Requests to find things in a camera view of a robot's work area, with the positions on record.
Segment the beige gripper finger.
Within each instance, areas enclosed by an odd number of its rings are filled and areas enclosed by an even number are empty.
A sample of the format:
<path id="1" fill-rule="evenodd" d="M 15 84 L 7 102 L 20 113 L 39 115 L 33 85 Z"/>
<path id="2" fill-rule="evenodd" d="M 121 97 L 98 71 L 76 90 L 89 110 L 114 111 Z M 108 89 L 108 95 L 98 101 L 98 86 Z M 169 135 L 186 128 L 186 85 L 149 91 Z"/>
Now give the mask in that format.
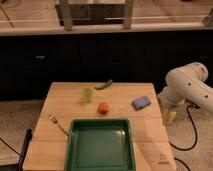
<path id="1" fill-rule="evenodd" d="M 169 125 L 176 117 L 176 112 L 173 110 L 166 109 L 164 112 L 163 122 L 165 125 Z"/>

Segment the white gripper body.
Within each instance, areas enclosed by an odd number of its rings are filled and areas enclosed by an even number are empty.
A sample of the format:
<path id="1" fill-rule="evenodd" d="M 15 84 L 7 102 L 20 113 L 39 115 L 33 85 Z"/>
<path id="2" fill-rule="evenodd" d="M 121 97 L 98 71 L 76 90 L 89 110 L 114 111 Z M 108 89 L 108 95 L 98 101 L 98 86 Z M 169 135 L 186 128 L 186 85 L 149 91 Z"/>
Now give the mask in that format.
<path id="1" fill-rule="evenodd" d="M 157 98 L 163 110 L 172 110 L 185 102 L 185 98 L 179 95 L 170 87 L 165 87 Z"/>

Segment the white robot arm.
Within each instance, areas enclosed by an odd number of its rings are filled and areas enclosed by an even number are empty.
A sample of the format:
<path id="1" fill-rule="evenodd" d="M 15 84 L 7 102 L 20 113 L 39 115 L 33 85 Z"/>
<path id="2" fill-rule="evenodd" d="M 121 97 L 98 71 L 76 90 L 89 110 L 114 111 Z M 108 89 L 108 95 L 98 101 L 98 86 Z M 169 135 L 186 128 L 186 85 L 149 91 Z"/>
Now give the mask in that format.
<path id="1" fill-rule="evenodd" d="M 175 108 L 189 100 L 203 111 L 213 114 L 213 88 L 205 84 L 208 78 L 207 67 L 193 62 L 170 70 L 166 86 L 157 95 L 163 124 L 169 125 L 177 115 Z"/>

